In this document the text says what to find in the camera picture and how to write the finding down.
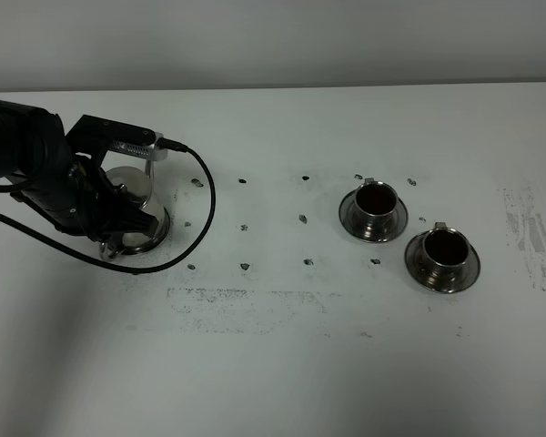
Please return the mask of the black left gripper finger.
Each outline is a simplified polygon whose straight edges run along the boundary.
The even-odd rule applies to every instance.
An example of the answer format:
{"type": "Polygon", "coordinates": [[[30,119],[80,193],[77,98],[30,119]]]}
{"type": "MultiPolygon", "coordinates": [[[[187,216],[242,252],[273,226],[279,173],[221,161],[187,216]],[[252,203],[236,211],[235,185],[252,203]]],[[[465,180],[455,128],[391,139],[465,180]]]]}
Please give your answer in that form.
{"type": "Polygon", "coordinates": [[[99,241],[118,247],[121,238],[131,232],[152,237],[159,225],[158,219],[139,209],[113,210],[99,228],[99,241]]]}

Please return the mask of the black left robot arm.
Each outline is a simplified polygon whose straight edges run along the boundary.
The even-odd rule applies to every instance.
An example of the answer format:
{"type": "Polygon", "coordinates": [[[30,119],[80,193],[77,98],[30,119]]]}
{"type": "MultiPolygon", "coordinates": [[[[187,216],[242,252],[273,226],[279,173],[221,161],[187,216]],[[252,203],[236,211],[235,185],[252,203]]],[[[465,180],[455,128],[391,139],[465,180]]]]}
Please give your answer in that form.
{"type": "Polygon", "coordinates": [[[167,234],[151,170],[102,168],[114,151],[164,157],[154,131],[83,115],[65,130],[57,114],[0,100],[0,193],[25,203],[58,231],[139,252],[167,234]]]}

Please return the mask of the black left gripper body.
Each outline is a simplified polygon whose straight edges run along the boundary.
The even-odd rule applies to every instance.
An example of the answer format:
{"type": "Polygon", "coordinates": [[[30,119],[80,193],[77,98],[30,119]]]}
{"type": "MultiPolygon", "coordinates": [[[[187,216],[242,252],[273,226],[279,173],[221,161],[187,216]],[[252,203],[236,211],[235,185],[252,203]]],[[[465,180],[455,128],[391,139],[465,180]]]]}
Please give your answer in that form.
{"type": "Polygon", "coordinates": [[[86,156],[73,155],[10,196],[67,235],[108,241],[129,230],[132,208],[86,156]]]}

